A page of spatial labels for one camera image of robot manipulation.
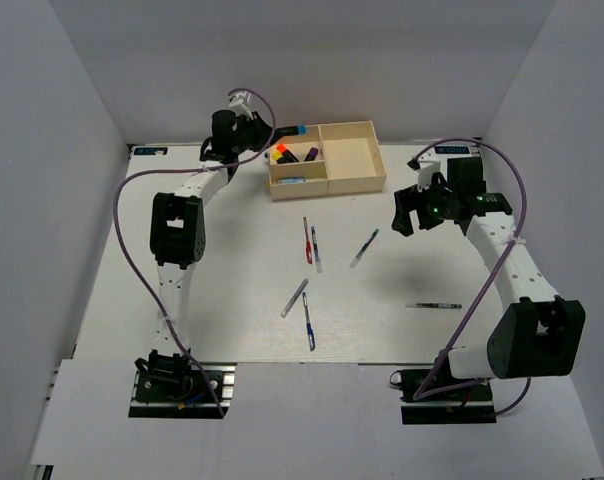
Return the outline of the black clear pen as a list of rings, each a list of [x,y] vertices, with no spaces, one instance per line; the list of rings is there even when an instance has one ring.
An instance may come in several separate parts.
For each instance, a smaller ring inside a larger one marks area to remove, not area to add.
[[[460,310],[462,305],[459,303],[447,303],[447,302],[406,302],[406,308],[415,309],[448,309],[448,310]]]

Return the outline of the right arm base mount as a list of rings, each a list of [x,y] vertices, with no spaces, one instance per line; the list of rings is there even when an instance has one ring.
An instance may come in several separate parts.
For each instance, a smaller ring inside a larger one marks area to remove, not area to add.
[[[416,401],[413,395],[429,373],[429,368],[394,371],[391,388],[398,390],[403,425],[480,425],[497,422],[493,395],[488,384],[438,393]]]

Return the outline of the blue clear highlighter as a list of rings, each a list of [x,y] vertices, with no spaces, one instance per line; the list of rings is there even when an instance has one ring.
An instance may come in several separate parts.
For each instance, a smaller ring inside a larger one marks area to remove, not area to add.
[[[283,178],[283,179],[279,179],[277,180],[276,184],[277,185],[291,185],[291,184],[299,184],[299,183],[305,183],[306,179],[303,177],[291,177],[291,178]]]

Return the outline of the blue grip pen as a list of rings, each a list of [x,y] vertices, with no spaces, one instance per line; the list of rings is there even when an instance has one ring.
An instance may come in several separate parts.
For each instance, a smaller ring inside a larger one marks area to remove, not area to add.
[[[315,343],[315,335],[314,335],[314,331],[313,331],[313,327],[312,327],[312,323],[311,323],[310,310],[309,310],[309,305],[308,305],[308,297],[307,297],[306,292],[302,293],[302,301],[303,301],[305,325],[306,325],[306,331],[307,331],[307,337],[308,337],[309,350],[311,352],[313,352],[316,348],[316,343]]]

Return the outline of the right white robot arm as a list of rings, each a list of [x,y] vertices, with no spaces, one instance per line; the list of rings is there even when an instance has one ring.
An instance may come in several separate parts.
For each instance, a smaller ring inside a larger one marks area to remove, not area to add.
[[[446,221],[458,225],[481,256],[503,314],[485,340],[460,346],[455,340],[434,364],[435,390],[454,399],[471,379],[567,376],[578,351],[586,313],[565,300],[529,254],[507,199],[486,188],[478,156],[432,156],[412,162],[416,185],[395,193],[393,230],[405,237]]]

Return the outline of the green clear pen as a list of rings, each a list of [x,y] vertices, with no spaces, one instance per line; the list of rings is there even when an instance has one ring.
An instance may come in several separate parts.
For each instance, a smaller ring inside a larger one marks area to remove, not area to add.
[[[369,238],[365,241],[365,243],[362,245],[362,247],[358,250],[358,252],[356,253],[356,255],[354,256],[354,258],[351,260],[349,267],[354,269],[359,262],[361,261],[363,255],[365,254],[365,252],[368,250],[368,248],[370,247],[370,245],[372,244],[372,242],[376,239],[376,237],[379,235],[380,230],[378,228],[376,228],[371,235],[369,236]]]

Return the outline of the blue cap highlighter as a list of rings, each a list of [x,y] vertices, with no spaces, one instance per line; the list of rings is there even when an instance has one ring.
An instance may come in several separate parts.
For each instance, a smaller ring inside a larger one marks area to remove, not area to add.
[[[275,134],[280,137],[304,135],[307,129],[304,125],[295,125],[280,127],[275,130]]]

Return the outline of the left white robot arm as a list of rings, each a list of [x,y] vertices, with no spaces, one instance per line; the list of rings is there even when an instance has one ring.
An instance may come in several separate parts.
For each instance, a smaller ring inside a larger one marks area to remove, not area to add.
[[[158,193],[152,204],[150,250],[157,264],[158,311],[152,348],[162,355],[189,349],[186,328],[191,280],[206,246],[204,208],[228,185],[239,156],[258,153],[270,143],[272,127],[256,111],[231,108],[212,115],[212,133],[201,149],[201,173],[188,177],[170,193]]]

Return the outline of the purple cap highlighter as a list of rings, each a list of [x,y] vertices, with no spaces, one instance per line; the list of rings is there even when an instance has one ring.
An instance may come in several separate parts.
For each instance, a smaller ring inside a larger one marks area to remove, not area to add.
[[[312,147],[306,154],[304,161],[305,162],[314,161],[316,159],[318,153],[319,153],[319,150],[316,147]]]

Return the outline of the orange cap highlighter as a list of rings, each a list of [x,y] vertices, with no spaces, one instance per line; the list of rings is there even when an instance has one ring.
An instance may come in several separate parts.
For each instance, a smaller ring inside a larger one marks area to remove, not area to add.
[[[281,154],[281,158],[287,163],[299,162],[299,159],[285,145],[278,145],[276,149]]]

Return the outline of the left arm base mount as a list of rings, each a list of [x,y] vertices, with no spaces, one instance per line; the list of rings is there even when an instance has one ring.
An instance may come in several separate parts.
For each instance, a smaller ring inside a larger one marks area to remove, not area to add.
[[[220,420],[230,407],[233,364],[206,364],[199,370],[183,355],[153,351],[136,359],[135,367],[130,418]]]

